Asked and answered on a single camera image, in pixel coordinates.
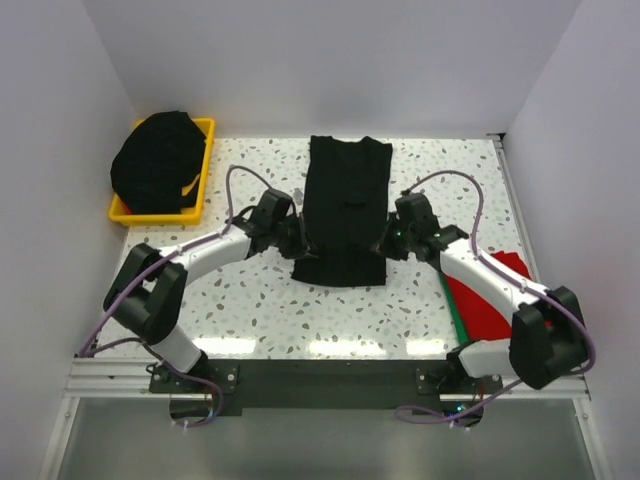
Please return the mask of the black t shirt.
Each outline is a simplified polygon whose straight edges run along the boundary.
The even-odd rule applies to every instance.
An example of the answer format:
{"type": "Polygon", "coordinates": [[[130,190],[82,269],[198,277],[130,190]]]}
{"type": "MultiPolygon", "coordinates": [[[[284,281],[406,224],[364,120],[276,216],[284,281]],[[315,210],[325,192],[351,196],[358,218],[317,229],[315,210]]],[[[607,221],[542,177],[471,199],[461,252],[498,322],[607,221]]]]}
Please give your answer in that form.
{"type": "Polygon", "coordinates": [[[388,215],[393,146],[310,138],[302,216],[313,258],[297,260],[292,278],[328,287],[386,284],[386,260],[373,247],[388,215]]]}

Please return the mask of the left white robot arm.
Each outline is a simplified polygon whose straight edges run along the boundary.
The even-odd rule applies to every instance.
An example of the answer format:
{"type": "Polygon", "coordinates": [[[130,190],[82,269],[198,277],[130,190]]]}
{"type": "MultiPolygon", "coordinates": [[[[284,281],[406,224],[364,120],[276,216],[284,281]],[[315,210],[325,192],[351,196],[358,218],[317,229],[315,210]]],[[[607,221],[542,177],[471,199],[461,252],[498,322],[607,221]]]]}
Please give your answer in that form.
{"type": "Polygon", "coordinates": [[[245,211],[248,217],[239,213],[221,230],[172,249],[136,245],[104,299],[103,308],[110,318],[181,374],[213,377],[207,355],[178,325],[187,286],[271,247],[289,258],[304,252],[300,221],[288,194],[270,188],[245,211]]]}

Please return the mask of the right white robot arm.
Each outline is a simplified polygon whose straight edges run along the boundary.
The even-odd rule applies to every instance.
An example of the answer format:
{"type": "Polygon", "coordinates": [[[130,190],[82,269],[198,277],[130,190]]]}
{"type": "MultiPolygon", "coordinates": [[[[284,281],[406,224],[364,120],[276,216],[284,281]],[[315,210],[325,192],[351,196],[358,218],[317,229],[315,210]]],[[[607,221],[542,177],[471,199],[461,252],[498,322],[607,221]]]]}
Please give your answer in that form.
{"type": "Polygon", "coordinates": [[[511,328],[507,339],[471,341],[449,352],[447,360],[457,374],[515,376],[540,390],[593,360],[593,343],[571,290],[532,282],[483,252],[457,226],[440,226],[420,193],[405,193],[395,205],[379,253],[393,260],[415,257],[462,283],[511,328]]]}

